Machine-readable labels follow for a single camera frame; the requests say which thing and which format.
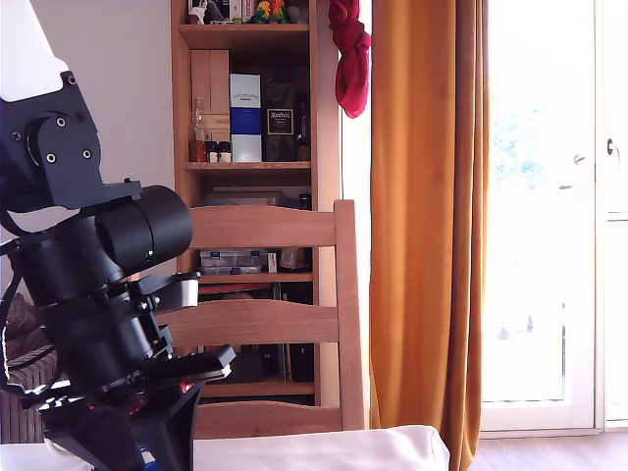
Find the shelf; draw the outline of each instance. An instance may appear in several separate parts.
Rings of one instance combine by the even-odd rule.
[[[311,162],[230,162],[210,164],[208,162],[185,162],[183,168],[189,172],[222,172],[247,170],[310,170]]]
[[[180,25],[190,49],[309,54],[309,25]]]
[[[314,393],[314,383],[295,383],[278,379],[264,383],[220,384],[209,383],[203,397],[242,397],[255,395],[306,395]]]
[[[213,179],[220,186],[260,183],[265,185],[287,184],[309,186],[311,162],[231,162],[210,164],[207,162],[185,162],[186,172]]]
[[[311,282],[312,273],[256,273],[253,275],[203,275],[198,281],[201,284],[227,283],[287,283]]]

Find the red cloth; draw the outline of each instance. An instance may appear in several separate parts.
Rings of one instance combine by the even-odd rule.
[[[349,118],[362,114],[369,90],[371,36],[358,21],[359,13],[359,0],[330,1],[330,28],[341,53],[336,72],[336,99]]]

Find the orange curtain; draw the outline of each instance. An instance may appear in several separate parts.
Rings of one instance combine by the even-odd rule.
[[[374,425],[432,425],[450,470],[466,470],[481,409],[487,0],[373,7]]]

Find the bottle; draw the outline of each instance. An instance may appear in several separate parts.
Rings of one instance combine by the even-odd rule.
[[[189,161],[190,162],[207,162],[207,153],[205,151],[205,130],[200,126],[203,119],[200,114],[200,98],[194,100],[194,113],[192,114],[192,122],[194,123],[194,140],[189,143]]]
[[[296,99],[296,159],[311,160],[310,157],[310,107],[307,95]]]

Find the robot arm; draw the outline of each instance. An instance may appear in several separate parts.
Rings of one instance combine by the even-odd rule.
[[[28,0],[0,0],[0,31],[0,223],[18,237],[0,246],[14,270],[0,332],[24,279],[57,352],[55,379],[69,379],[26,392],[5,367],[0,389],[23,407],[43,404],[45,437],[99,471],[141,470],[139,444],[166,471],[191,470],[200,392],[230,373],[235,354],[172,356],[156,314],[195,305],[198,274],[125,281],[187,250],[187,208],[163,186],[102,182],[96,126]],[[38,233],[10,216],[50,206],[79,212]]]

